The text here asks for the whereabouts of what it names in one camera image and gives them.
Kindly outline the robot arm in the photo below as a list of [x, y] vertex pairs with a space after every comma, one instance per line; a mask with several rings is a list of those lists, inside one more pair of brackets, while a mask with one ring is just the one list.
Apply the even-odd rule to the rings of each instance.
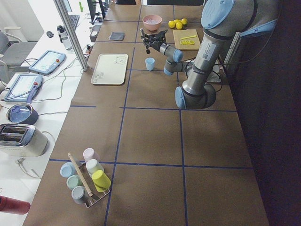
[[146, 47], [167, 57], [164, 73], [184, 72], [187, 75], [175, 89], [176, 105], [180, 109], [210, 107], [216, 100], [214, 87], [207, 83], [221, 48], [227, 40], [239, 32], [241, 37], [256, 37], [273, 31], [279, 16], [278, 0], [209, 0], [201, 15], [203, 39], [192, 63], [183, 62], [183, 53], [166, 43], [165, 31], [145, 34], [140, 30]]

